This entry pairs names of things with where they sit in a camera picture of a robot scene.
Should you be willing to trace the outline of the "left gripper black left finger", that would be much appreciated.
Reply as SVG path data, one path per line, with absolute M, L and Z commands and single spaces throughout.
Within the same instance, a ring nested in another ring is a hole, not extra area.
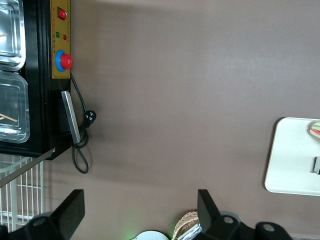
M 75 189 L 51 213 L 9 233 L 11 240 L 70 240 L 85 216 L 84 190 Z

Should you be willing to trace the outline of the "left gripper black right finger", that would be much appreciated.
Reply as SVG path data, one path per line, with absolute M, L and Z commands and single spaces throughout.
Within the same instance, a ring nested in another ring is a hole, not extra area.
M 199 189 L 197 214 L 201 232 L 198 240 L 254 240 L 255 231 L 230 214 L 221 214 L 210 193 Z

